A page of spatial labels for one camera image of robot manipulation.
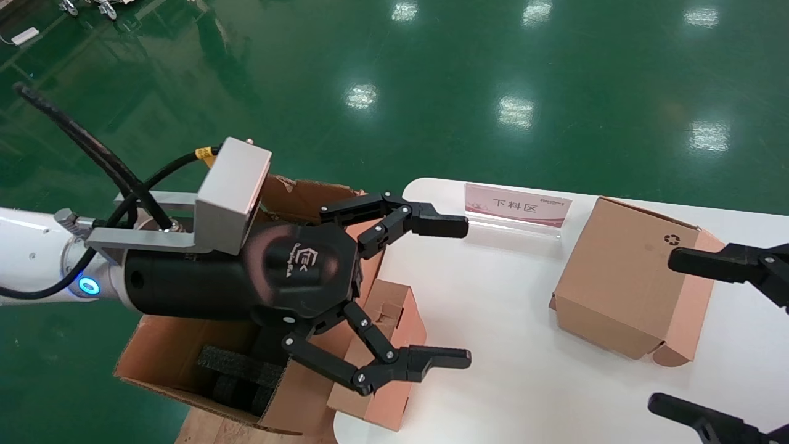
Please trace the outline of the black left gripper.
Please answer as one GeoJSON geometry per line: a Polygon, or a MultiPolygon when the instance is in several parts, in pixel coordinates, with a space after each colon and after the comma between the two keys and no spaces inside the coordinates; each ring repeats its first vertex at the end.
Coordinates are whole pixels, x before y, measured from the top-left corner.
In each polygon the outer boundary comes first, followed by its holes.
{"type": "Polygon", "coordinates": [[[360,257],[378,255],[409,231],[465,238],[467,217],[444,215],[430,203],[385,191],[322,206],[319,220],[319,226],[258,225],[237,255],[130,250],[123,267],[130,304],[147,315],[219,321],[330,325],[339,315],[372,352],[369,364],[357,368],[296,332],[284,337],[282,348],[292,360],[361,396],[390,382],[421,383],[432,368],[470,367],[466,349],[395,348],[351,302],[361,294],[360,257]],[[357,242],[341,227],[371,220],[375,224],[357,242]]]}

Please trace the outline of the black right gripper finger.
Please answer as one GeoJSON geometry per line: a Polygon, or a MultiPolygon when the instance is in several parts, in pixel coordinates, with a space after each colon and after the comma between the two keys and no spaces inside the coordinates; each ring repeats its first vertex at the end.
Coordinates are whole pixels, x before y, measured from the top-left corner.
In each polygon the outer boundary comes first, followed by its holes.
{"type": "Polygon", "coordinates": [[[702,443],[788,442],[788,424],[769,433],[761,432],[743,419],[665,393],[652,394],[648,410],[669,421],[693,428],[702,443]]]}
{"type": "Polygon", "coordinates": [[[727,244],[716,252],[677,247],[670,253],[668,267],[714,281],[749,283],[788,312],[787,244],[770,248],[727,244]]]}

